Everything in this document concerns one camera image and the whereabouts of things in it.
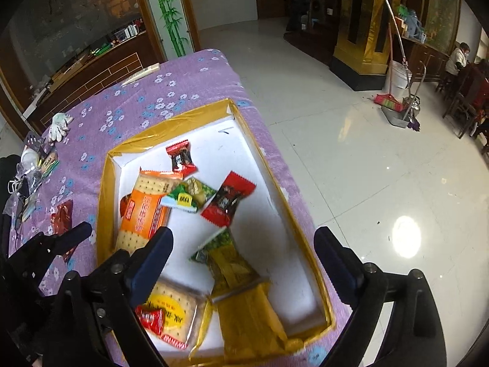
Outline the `yellow-label cracker pack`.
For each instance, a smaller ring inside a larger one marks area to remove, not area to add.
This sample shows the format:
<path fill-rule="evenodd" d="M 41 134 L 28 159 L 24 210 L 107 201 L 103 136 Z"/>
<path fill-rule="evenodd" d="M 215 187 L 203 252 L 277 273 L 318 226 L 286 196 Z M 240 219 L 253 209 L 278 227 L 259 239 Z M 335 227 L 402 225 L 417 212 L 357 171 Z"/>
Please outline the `yellow-label cracker pack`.
<path fill-rule="evenodd" d="M 162 308 L 165 311 L 163 335 L 150 335 L 169 346 L 185 351 L 192 357 L 202 345 L 212 318 L 209 297 L 168 279 L 160 278 L 148 300 L 139 306 Z"/>

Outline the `wooden cabinet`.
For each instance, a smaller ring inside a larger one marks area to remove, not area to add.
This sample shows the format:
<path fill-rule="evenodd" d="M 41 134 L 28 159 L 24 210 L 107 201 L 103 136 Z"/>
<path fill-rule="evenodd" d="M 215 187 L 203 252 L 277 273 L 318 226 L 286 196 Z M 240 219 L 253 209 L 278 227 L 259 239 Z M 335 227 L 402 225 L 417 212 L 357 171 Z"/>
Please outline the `wooden cabinet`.
<path fill-rule="evenodd" d="M 1 0 L 1 112 L 13 132 L 200 47 L 191 0 Z"/>

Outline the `dark red Chinese-text bar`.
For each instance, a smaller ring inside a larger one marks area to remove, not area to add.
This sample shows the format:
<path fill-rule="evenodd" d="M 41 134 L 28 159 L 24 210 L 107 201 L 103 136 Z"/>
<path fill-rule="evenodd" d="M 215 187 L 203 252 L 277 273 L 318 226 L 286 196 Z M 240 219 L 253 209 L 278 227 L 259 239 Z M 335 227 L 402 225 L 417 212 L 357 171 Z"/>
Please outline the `dark red Chinese-text bar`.
<path fill-rule="evenodd" d="M 54 235 L 64 235 L 72 229 L 73 201 L 67 200 L 56 207 L 56 211 L 50 216 L 50 223 Z"/>

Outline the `white round container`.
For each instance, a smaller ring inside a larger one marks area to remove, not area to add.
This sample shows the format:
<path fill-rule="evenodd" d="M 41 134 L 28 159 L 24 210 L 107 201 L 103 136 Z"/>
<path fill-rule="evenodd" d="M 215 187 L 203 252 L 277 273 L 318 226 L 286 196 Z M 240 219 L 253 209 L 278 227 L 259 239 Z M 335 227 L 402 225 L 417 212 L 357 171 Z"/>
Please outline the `white round container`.
<path fill-rule="evenodd" d="M 23 169 L 28 171 L 30 169 L 36 168 L 38 167 L 39 161 L 40 156 L 38 152 L 28 146 L 25 146 L 20 159 L 20 163 Z"/>

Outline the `orange cracker pack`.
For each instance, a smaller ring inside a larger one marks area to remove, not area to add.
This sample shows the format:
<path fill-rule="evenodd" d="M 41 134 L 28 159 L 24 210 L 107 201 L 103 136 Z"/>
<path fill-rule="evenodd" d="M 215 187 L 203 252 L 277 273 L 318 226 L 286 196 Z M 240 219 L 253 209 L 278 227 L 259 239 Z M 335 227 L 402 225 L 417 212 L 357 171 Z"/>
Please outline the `orange cracker pack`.
<path fill-rule="evenodd" d="M 145 171 L 139 172 L 131 192 L 125 217 L 115 242 L 115 249 L 123 249 L 131 254 L 142 247 L 165 226 L 170 208 L 160 206 L 164 195 L 170 193 L 183 180 L 181 173 Z"/>

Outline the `plain yellow snack pack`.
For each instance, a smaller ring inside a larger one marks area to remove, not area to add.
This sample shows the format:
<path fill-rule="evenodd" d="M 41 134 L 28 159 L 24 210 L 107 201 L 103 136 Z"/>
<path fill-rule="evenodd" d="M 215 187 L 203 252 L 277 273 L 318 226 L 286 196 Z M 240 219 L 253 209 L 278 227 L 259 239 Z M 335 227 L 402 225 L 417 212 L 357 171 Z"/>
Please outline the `plain yellow snack pack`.
<path fill-rule="evenodd" d="M 269 283 L 256 283 L 215 302 L 227 364 L 243 365 L 295 353 L 300 338 L 287 335 L 269 298 Z"/>

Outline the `green flat snack box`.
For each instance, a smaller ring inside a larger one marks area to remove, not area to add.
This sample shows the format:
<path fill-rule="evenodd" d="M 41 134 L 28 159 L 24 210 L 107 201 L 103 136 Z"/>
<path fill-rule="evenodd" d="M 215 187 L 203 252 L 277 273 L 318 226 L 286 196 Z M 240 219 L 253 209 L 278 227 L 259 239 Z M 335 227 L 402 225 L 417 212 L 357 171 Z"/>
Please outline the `green flat snack box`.
<path fill-rule="evenodd" d="M 46 178 L 52 173 L 52 171 L 57 167 L 59 164 L 59 157 L 58 153 L 56 151 L 52 151 L 51 153 L 48 154 L 46 159 L 43 161 L 41 165 L 41 173 L 42 173 L 42 178 Z"/>

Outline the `cream folded fan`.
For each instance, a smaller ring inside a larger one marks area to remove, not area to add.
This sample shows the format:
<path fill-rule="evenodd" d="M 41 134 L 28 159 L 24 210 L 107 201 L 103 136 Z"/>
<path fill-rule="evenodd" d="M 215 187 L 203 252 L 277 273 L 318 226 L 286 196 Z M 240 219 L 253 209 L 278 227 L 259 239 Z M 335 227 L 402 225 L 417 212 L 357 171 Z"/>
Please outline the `cream folded fan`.
<path fill-rule="evenodd" d="M 128 76 L 128 78 L 126 78 L 122 83 L 121 83 L 121 86 L 122 87 L 125 87 L 127 84 L 131 84 L 133 82 L 137 82 L 139 81 L 140 79 L 146 77 L 146 76 L 149 76 L 151 75 L 152 73 L 154 72 L 157 72 L 160 70 L 160 64 L 159 63 L 156 63 L 156 64 L 153 64 L 153 65 L 150 65 L 134 74 L 132 74 L 131 76 Z"/>

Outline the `white gloves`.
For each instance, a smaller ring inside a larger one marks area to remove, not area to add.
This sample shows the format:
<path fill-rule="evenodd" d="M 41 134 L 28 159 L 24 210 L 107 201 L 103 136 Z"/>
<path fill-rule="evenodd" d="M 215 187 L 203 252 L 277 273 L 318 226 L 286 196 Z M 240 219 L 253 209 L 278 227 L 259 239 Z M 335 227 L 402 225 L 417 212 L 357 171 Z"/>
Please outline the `white gloves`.
<path fill-rule="evenodd" d="M 51 143 L 59 143 L 67 135 L 69 124 L 73 117 L 66 113 L 56 113 L 52 117 L 51 125 L 48 130 L 48 138 Z"/>

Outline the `green yellow snack packet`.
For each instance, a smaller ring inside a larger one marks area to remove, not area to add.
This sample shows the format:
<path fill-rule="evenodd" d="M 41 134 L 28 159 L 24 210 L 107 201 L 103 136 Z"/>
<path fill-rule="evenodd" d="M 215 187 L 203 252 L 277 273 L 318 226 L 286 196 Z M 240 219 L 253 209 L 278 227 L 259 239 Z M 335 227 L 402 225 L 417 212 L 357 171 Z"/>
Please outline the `green yellow snack packet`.
<path fill-rule="evenodd" d="M 216 190 L 206 183 L 195 177 L 189 177 L 179 183 L 170 193 L 164 195 L 159 205 L 197 213 L 215 193 Z"/>

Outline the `olive yellow snack packet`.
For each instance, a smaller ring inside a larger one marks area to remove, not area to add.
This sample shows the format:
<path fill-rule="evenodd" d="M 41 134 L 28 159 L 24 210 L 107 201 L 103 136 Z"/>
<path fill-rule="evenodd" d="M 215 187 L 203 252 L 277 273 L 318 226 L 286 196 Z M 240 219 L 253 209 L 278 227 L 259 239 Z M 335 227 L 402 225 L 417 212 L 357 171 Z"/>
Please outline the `olive yellow snack packet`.
<path fill-rule="evenodd" d="M 213 298 L 238 292 L 260 279 L 260 275 L 236 248 L 229 227 L 220 228 L 209 237 L 191 255 L 190 260 L 205 264 L 210 270 L 214 278 Z"/>

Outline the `red black candy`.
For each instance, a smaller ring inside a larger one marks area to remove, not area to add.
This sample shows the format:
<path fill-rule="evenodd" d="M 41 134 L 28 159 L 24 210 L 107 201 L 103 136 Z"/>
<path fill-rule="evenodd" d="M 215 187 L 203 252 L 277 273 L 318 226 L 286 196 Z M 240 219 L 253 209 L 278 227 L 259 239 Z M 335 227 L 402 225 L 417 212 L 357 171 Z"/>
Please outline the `red black candy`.
<path fill-rule="evenodd" d="M 255 188 L 252 181 L 230 172 L 201 216 L 218 227 L 229 227 L 240 201 L 251 195 Z"/>
<path fill-rule="evenodd" d="M 121 198 L 119 202 L 119 214 L 123 218 L 126 215 L 126 210 L 128 209 L 128 203 L 131 200 L 131 194 L 125 195 Z"/>
<path fill-rule="evenodd" d="M 183 177 L 197 172 L 197 166 L 191 158 L 191 144 L 188 140 L 183 140 L 166 147 L 166 152 L 171 158 L 173 172 L 181 173 Z"/>

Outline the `bright red small candy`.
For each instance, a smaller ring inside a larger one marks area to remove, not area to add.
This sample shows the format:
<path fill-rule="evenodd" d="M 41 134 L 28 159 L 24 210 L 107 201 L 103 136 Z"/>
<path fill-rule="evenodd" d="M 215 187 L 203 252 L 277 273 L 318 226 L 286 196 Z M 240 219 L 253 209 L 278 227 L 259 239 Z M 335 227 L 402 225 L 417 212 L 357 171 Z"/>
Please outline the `bright red small candy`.
<path fill-rule="evenodd" d="M 162 308 L 142 305 L 136 307 L 135 313 L 144 329 L 156 337 L 163 335 L 165 311 Z"/>

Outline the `white bucket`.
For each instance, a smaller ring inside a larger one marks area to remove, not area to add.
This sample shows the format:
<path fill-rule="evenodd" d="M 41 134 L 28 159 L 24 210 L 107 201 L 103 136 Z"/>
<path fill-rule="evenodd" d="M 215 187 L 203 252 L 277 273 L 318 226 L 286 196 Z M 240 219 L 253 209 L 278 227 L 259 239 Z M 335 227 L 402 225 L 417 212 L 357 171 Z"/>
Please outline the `white bucket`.
<path fill-rule="evenodd" d="M 408 94 L 408 87 L 412 80 L 412 72 L 397 62 L 390 61 L 385 75 L 383 94 L 390 93 L 398 102 L 401 102 Z"/>

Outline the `seated person in white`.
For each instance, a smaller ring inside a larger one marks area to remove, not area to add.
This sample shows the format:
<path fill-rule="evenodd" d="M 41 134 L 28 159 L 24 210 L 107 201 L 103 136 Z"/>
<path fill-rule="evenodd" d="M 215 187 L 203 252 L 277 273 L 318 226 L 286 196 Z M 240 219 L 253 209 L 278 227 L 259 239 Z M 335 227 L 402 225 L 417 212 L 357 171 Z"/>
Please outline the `seated person in white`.
<path fill-rule="evenodd" d="M 458 76 L 459 71 L 467 65 L 469 54 L 469 45 L 465 42 L 462 42 L 453 50 L 451 56 L 447 60 L 445 71 L 451 76 Z"/>

